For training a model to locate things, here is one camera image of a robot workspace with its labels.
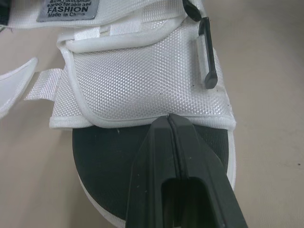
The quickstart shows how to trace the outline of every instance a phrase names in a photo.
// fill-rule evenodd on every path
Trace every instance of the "gray label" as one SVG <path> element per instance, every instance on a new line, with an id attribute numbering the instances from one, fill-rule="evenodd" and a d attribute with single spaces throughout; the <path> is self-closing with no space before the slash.
<path id="1" fill-rule="evenodd" d="M 98 4 L 99 0 L 45 0 L 37 21 L 94 19 Z"/>

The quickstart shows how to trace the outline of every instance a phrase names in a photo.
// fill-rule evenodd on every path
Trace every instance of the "beige surface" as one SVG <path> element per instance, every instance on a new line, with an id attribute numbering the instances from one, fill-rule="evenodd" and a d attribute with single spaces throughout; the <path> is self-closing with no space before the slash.
<path id="1" fill-rule="evenodd" d="M 235 192 L 251 228 L 304 227 L 302 2 L 206 1 L 237 119 Z M 34 56 L 38 70 L 63 67 L 58 31 L 0 33 L 0 74 Z M 112 228 L 79 184 L 71 132 L 48 128 L 51 112 L 51 102 L 23 102 L 0 121 L 0 227 Z"/>

